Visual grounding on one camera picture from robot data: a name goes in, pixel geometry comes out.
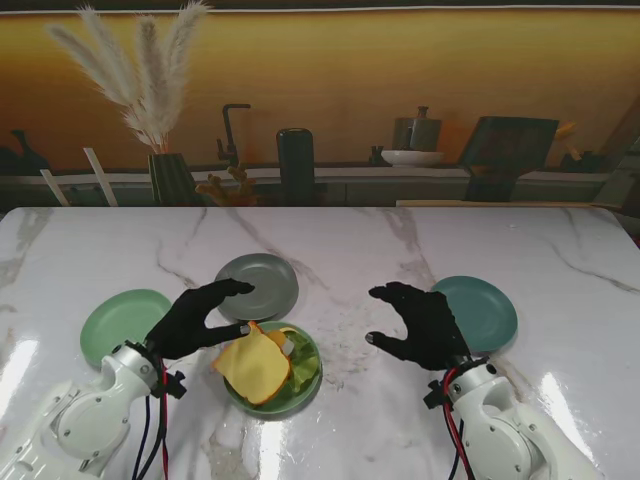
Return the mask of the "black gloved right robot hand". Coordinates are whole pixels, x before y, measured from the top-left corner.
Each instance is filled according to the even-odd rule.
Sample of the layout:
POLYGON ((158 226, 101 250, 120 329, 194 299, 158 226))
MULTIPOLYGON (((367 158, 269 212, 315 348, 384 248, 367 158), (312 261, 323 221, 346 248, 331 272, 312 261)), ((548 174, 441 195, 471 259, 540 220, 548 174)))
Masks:
POLYGON ((471 355, 444 294, 389 282, 371 288, 369 295, 390 304, 407 329, 405 339, 368 332, 369 344, 429 371, 446 370, 453 360, 471 355))

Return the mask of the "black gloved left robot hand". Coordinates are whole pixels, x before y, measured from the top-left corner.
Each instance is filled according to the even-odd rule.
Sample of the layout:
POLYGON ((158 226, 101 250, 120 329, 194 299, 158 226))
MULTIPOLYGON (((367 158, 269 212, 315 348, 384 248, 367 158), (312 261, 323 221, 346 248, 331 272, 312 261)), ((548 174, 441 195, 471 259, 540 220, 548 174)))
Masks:
POLYGON ((145 337, 147 350, 167 360, 179 360, 201 348, 246 336, 241 324, 209 328, 205 320, 226 298, 251 293, 255 287, 234 279, 214 281, 183 292, 145 337))

